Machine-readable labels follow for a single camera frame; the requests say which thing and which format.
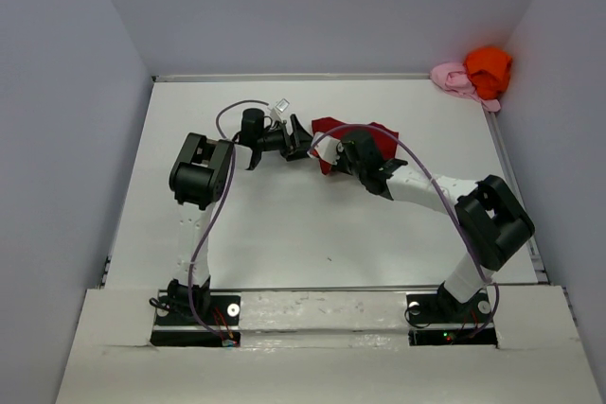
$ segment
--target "pink cloth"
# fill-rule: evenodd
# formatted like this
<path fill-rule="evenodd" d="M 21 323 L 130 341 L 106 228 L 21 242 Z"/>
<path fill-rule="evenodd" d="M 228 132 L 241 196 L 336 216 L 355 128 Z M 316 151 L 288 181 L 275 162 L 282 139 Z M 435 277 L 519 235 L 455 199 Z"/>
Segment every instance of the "pink cloth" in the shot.
<path fill-rule="evenodd" d="M 501 103 L 498 99 L 482 99 L 478 96 L 475 87 L 467 77 L 467 70 L 463 63 L 450 62 L 438 65 L 429 73 L 429 77 L 435 85 L 453 97 L 474 99 L 478 103 L 482 103 L 482 107 L 491 113 L 501 110 Z"/>

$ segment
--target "wall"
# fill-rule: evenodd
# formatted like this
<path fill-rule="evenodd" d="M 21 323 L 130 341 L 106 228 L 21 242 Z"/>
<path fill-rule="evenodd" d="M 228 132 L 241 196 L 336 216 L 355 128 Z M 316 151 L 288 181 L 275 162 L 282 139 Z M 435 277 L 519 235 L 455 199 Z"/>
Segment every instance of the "wall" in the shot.
<path fill-rule="evenodd" d="M 570 291 L 606 397 L 606 3 L 533 0 L 507 48 L 515 74 L 499 124 L 549 276 Z"/>
<path fill-rule="evenodd" d="M 113 0 L 155 75 L 418 72 L 504 44 L 530 0 Z"/>
<path fill-rule="evenodd" d="M 0 401 L 55 400 L 150 77 L 110 0 L 0 0 Z"/>

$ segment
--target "folded cloth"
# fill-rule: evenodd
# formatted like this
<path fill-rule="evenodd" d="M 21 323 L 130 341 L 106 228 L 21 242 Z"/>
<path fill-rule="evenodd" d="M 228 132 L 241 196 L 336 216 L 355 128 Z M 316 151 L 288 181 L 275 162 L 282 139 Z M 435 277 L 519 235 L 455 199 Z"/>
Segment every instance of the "folded cloth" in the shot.
<path fill-rule="evenodd" d="M 346 123 L 332 117 L 316 118 L 315 120 L 312 120 L 312 132 L 313 134 L 316 134 L 317 132 L 327 132 L 341 125 L 346 125 Z M 391 130 L 379 123 L 373 122 L 369 125 L 372 125 L 373 127 L 378 127 L 381 130 L 385 130 L 386 132 L 389 132 L 390 134 L 396 137 L 400 136 L 398 132 L 392 132 Z M 346 132 L 350 131 L 350 128 L 343 128 L 338 132 L 332 133 L 330 137 L 334 137 L 335 139 L 341 139 Z M 369 132 L 370 134 L 372 134 L 372 138 L 375 140 L 375 144 L 377 144 L 377 148 L 381 152 L 381 155 L 383 156 L 384 160 L 390 160 L 391 158 L 396 157 L 396 148 L 398 147 L 397 143 L 395 143 L 391 138 L 385 136 L 384 134 L 381 134 L 380 132 L 376 132 L 374 130 L 369 130 Z M 331 169 L 331 163 L 320 160 L 320 170 L 324 175 L 330 173 Z"/>
<path fill-rule="evenodd" d="M 480 98 L 497 98 L 507 90 L 511 61 L 507 52 L 494 46 L 481 47 L 467 55 L 465 68 Z"/>
<path fill-rule="evenodd" d="M 478 96 L 463 63 L 453 61 L 438 65 L 432 69 L 429 77 L 435 85 L 453 97 L 474 99 L 482 103 L 485 110 L 492 113 L 501 109 L 501 104 L 497 99 L 483 99 Z"/>

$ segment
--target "orange cloth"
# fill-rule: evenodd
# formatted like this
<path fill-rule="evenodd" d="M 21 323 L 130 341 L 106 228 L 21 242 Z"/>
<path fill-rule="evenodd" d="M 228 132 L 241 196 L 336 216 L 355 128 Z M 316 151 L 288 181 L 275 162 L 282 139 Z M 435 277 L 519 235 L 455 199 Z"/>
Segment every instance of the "orange cloth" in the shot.
<path fill-rule="evenodd" d="M 470 52 L 465 61 L 467 74 L 482 99 L 494 99 L 509 85 L 511 56 L 498 47 L 486 46 Z"/>

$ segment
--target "gray wall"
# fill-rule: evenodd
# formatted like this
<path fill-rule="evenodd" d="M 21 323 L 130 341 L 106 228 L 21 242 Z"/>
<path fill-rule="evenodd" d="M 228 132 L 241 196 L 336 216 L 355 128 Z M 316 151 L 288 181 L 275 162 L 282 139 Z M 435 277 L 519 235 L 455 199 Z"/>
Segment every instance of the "gray wall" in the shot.
<path fill-rule="evenodd" d="M 0 0 L 0 401 L 51 403 L 150 92 L 110 0 Z"/>
<path fill-rule="evenodd" d="M 155 75 L 428 71 L 530 0 L 113 0 Z"/>
<path fill-rule="evenodd" d="M 606 1 L 533 0 L 507 48 L 515 69 L 499 124 L 606 397 Z"/>

